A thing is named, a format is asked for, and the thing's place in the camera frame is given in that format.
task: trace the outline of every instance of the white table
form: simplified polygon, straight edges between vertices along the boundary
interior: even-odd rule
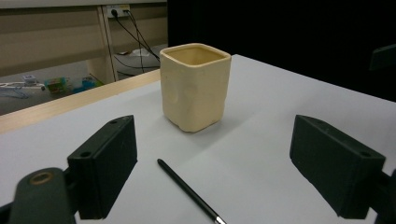
[[[35,170],[66,157],[111,119],[134,115],[138,163],[109,216],[78,223],[213,223],[160,168],[172,167],[227,223],[374,223],[337,217],[290,160],[295,115],[322,119],[396,168],[396,104],[234,55],[224,117],[183,133],[159,81],[0,135],[0,204]]]

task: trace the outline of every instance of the pen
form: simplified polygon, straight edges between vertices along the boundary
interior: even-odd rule
[[[180,178],[163,160],[158,159],[161,168],[172,177],[172,179],[205,211],[205,213],[215,220],[216,224],[226,224],[226,222],[213,210],[195,191],[190,188],[183,179]]]

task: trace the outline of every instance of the electrical outlet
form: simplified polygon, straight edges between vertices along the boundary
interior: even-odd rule
[[[114,18],[113,14],[111,14],[112,10],[116,10],[119,17],[127,17],[129,16],[127,11],[130,10],[129,5],[111,5],[107,7],[107,17]]]

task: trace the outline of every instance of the beige vase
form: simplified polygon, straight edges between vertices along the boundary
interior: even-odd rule
[[[231,55],[200,43],[162,49],[163,113],[184,132],[198,132],[224,113]]]

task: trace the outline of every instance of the black pen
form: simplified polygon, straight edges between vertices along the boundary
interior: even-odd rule
[[[173,180],[205,211],[205,213],[215,220],[216,224],[226,224],[226,222],[178,176],[163,160],[158,159],[158,164]]]

